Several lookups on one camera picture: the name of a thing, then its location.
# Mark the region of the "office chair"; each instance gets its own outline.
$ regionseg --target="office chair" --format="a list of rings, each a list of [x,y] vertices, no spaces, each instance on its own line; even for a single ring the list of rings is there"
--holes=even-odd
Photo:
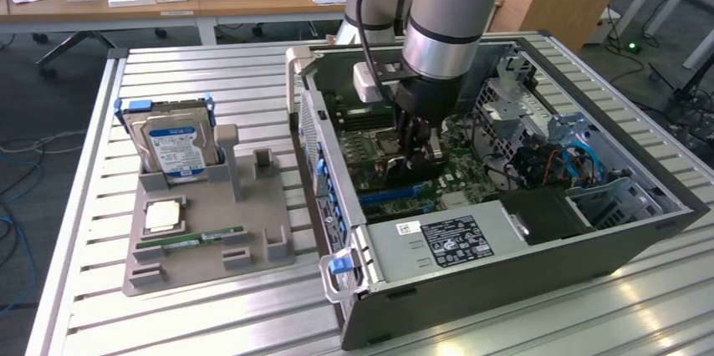
[[[164,30],[163,28],[155,28],[154,34],[156,34],[156,37],[159,38],[167,38],[167,30]],[[47,79],[55,79],[57,77],[57,70],[52,68],[45,68],[45,65],[56,57],[59,57],[63,53],[65,53],[69,48],[72,48],[75,45],[81,43],[81,41],[85,38],[96,39],[100,43],[104,44],[107,48],[116,48],[116,45],[113,45],[112,41],[109,41],[109,39],[105,37],[105,35],[100,31],[91,30],[91,31],[76,32],[72,36],[69,36],[69,38],[57,47],[52,49],[49,53],[47,53],[43,56],[43,58],[39,61],[36,61],[35,65],[37,66],[40,76],[43,76]],[[48,38],[45,34],[33,33],[32,40],[35,40],[35,42],[40,44],[44,44],[48,42]]]

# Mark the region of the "aluminum workbench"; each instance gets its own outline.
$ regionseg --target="aluminum workbench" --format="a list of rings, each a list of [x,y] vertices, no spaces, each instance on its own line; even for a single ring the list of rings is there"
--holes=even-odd
[[[663,166],[707,203],[714,175],[553,38],[523,33]],[[343,352],[323,295],[316,242],[286,113],[286,48],[302,43],[132,50],[107,61],[28,354],[701,354],[714,349],[714,212],[613,275]],[[561,112],[566,96],[538,90]],[[238,154],[282,165],[295,265],[127,298],[120,292],[139,157],[111,103],[210,92]]]

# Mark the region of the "green circuit board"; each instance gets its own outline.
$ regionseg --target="green circuit board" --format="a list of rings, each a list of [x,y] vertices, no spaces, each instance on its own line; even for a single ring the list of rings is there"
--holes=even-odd
[[[460,117],[446,120],[440,142],[442,148],[447,149],[447,161],[442,175],[419,184],[414,197],[363,205],[370,222],[444,210],[455,206],[454,198],[459,199],[459,206],[478,204],[497,192],[483,162],[472,153],[460,120]],[[396,134],[391,129],[342,132],[339,142],[356,193],[364,195],[392,190],[384,188],[384,168],[399,156]]]

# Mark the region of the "hard drive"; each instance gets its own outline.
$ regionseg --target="hard drive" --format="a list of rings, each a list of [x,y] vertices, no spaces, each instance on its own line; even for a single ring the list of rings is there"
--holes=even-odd
[[[130,134],[139,157],[142,172],[163,172],[168,183],[184,183],[206,178],[208,165],[220,163],[214,138],[214,100],[152,102],[131,101],[115,114]]]

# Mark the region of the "hard drive label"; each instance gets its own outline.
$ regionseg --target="hard drive label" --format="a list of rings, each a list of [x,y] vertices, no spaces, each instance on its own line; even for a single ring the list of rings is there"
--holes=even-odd
[[[422,232],[440,267],[493,256],[491,246],[472,216],[422,225]]]
[[[198,137],[194,127],[152,130],[148,135],[160,168],[167,175],[190,177],[206,170],[200,148],[194,145]]]

